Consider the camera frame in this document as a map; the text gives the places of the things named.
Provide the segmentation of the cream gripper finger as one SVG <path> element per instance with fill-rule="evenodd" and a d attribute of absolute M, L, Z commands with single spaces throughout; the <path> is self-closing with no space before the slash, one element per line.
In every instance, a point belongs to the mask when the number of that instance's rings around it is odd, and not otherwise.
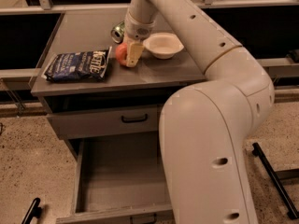
<path fill-rule="evenodd" d="M 128 61 L 128 48 L 131 40 L 126 37 L 123 39 L 123 42 L 120 44 L 120 64 L 126 65 Z"/>
<path fill-rule="evenodd" d="M 131 42 L 127 48 L 126 66 L 135 67 L 142 55 L 144 46 L 140 42 Z"/>

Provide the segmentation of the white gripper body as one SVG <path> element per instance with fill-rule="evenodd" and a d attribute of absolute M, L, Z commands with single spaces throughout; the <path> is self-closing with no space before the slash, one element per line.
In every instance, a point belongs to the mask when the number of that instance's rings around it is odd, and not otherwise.
<path fill-rule="evenodd" d="M 129 12 L 126 13 L 124 28 L 128 38 L 133 40 L 145 40 L 150 36 L 154 25 L 155 22 L 142 23 L 135 20 Z"/>

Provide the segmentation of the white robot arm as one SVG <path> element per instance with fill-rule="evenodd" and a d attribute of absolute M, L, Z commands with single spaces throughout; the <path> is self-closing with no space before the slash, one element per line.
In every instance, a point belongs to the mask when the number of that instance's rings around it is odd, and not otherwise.
<path fill-rule="evenodd" d="M 135 42 L 162 15 L 205 81 L 176 91 L 159 122 L 176 224 L 258 224 L 242 145 L 274 103 L 271 78 L 191 0 L 132 0 L 126 37 Z"/>

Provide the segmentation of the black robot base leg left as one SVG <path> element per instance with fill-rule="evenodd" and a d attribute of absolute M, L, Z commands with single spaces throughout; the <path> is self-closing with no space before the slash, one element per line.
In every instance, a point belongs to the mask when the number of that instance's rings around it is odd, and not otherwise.
<path fill-rule="evenodd" d="M 39 204 L 40 204 L 40 199 L 34 198 L 21 224 L 30 224 L 34 217 L 40 218 L 42 213 L 42 208 L 39 206 Z"/>

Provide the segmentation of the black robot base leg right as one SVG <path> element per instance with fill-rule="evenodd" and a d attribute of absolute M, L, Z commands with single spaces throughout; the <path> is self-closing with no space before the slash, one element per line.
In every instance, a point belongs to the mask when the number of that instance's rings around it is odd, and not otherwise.
<path fill-rule="evenodd" d="M 278 194 L 281 200 L 284 202 L 287 210 L 288 210 L 288 217 L 291 220 L 296 220 L 299 218 L 299 211 L 295 207 L 292 199 L 290 198 L 287 190 L 285 190 L 282 180 L 293 179 L 299 177 L 299 169 L 289 169 L 289 170 L 281 170 L 275 171 L 270 164 L 269 160 L 266 158 L 265 154 L 263 153 L 262 148 L 258 143 L 253 143 L 253 150 L 252 154 L 255 157 L 258 157 L 263 164 L 265 171 L 268 173 L 269 177 L 271 178 L 275 188 L 278 191 Z"/>

